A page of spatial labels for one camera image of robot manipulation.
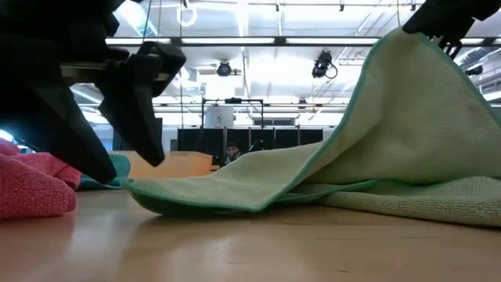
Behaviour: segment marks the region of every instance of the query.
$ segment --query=black panel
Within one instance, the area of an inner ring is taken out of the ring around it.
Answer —
[[[271,150],[273,148],[273,130],[272,129],[252,129],[251,134],[252,143],[256,143],[258,140],[263,140],[263,147],[265,150]]]
[[[299,145],[297,143],[297,129],[277,129],[276,148],[284,149]]]
[[[163,119],[161,117],[155,118],[155,126],[160,129],[160,132],[162,132],[163,124]],[[113,150],[134,150],[134,148],[131,144],[122,139],[116,130],[113,130]]]
[[[221,157],[222,129],[206,128],[202,132],[198,128],[178,129],[178,150],[193,151]]]
[[[226,141],[235,143],[240,152],[249,150],[249,129],[228,129]]]
[[[322,140],[322,129],[301,129],[301,145],[317,143]]]

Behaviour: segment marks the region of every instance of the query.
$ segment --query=teal cloth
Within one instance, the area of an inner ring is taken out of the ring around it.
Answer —
[[[116,190],[121,189],[120,181],[127,180],[131,172],[131,162],[120,154],[110,154],[110,160],[117,171],[117,177],[106,184],[99,183],[90,176],[83,175],[80,180],[79,190]]]

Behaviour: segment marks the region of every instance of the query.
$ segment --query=light green towel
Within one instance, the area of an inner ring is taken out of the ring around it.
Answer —
[[[501,129],[465,74],[422,34],[371,50],[341,124],[322,143],[243,155],[209,176],[123,183],[165,215],[258,212],[309,201],[501,226]]]

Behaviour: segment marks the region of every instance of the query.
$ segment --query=pink microfiber cloth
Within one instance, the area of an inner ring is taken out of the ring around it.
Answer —
[[[0,219],[63,215],[76,208],[81,173],[47,153],[20,154],[0,139]]]

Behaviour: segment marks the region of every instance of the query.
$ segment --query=wooden surface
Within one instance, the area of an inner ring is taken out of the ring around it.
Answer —
[[[0,223],[0,281],[500,281],[501,233],[334,208],[162,219],[123,191]]]

